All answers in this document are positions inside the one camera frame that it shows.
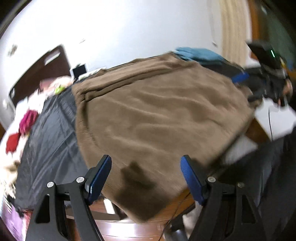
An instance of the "green object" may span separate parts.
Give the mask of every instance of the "green object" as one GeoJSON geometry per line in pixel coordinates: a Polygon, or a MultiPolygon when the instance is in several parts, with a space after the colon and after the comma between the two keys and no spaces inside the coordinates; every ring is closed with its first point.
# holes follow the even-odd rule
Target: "green object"
{"type": "Polygon", "coordinates": [[[275,58],[275,56],[274,56],[274,52],[271,50],[271,53],[272,53],[272,56],[275,58]]]}
{"type": "Polygon", "coordinates": [[[59,87],[57,87],[57,88],[54,90],[54,93],[55,93],[56,95],[58,95],[58,94],[62,93],[65,89],[66,89],[65,87],[63,87],[63,86],[59,86],[59,87]]]}

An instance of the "wooden headboard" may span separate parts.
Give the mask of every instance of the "wooden headboard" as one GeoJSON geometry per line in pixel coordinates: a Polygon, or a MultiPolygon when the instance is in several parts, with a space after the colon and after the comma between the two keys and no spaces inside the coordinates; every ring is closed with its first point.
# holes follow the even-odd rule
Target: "wooden headboard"
{"type": "Polygon", "coordinates": [[[63,46],[59,45],[38,59],[11,88],[9,96],[14,106],[39,88],[41,80],[70,74],[63,46]]]}

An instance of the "blue gripper pad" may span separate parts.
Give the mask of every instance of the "blue gripper pad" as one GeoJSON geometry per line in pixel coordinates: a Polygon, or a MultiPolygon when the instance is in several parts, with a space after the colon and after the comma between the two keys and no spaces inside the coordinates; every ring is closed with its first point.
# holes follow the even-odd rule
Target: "blue gripper pad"
{"type": "Polygon", "coordinates": [[[91,205],[99,198],[106,179],[110,173],[112,159],[108,155],[104,155],[98,165],[92,170],[89,182],[85,182],[85,189],[89,193],[87,198],[88,204],[91,205]]]}
{"type": "Polygon", "coordinates": [[[242,81],[248,79],[249,77],[250,77],[250,76],[249,76],[248,73],[243,72],[243,73],[240,73],[240,74],[237,74],[237,75],[233,76],[233,77],[231,78],[231,80],[232,80],[232,83],[235,84],[235,83],[240,83],[240,82],[242,82],[242,81]]]}
{"type": "Polygon", "coordinates": [[[189,162],[192,162],[189,156],[185,155],[181,158],[181,171],[183,173],[183,176],[187,182],[187,185],[189,187],[190,193],[193,196],[193,199],[195,201],[198,201],[200,205],[205,204],[205,199],[202,196],[202,187],[203,185],[197,178],[196,174],[194,173],[191,164],[189,162]]]}

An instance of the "metal screw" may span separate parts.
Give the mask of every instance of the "metal screw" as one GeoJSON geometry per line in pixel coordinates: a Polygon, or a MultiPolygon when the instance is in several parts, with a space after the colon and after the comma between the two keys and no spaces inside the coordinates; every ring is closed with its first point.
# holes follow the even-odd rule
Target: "metal screw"
{"type": "Polygon", "coordinates": [[[81,183],[84,181],[84,177],[78,177],[76,178],[76,182],[81,183]]]}
{"type": "Polygon", "coordinates": [[[244,187],[244,183],[238,183],[237,186],[238,186],[239,188],[243,188],[243,187],[244,187]]]}
{"type": "Polygon", "coordinates": [[[214,177],[208,177],[207,180],[211,183],[214,183],[216,181],[216,178],[214,177]]]}
{"type": "Polygon", "coordinates": [[[47,186],[48,188],[51,188],[53,185],[54,185],[54,182],[49,182],[46,186],[47,186]]]}

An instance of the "red cloth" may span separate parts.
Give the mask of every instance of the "red cloth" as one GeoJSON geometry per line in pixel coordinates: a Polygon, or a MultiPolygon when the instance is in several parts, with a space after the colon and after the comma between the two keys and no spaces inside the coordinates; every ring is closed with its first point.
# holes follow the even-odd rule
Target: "red cloth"
{"type": "Polygon", "coordinates": [[[38,117],[38,112],[35,110],[28,110],[23,119],[20,121],[19,132],[21,135],[26,135],[30,131],[31,126],[35,123],[38,117]]]}
{"type": "Polygon", "coordinates": [[[17,149],[18,141],[20,139],[20,133],[12,134],[8,137],[7,143],[6,143],[6,154],[9,152],[15,152],[17,149]]]}

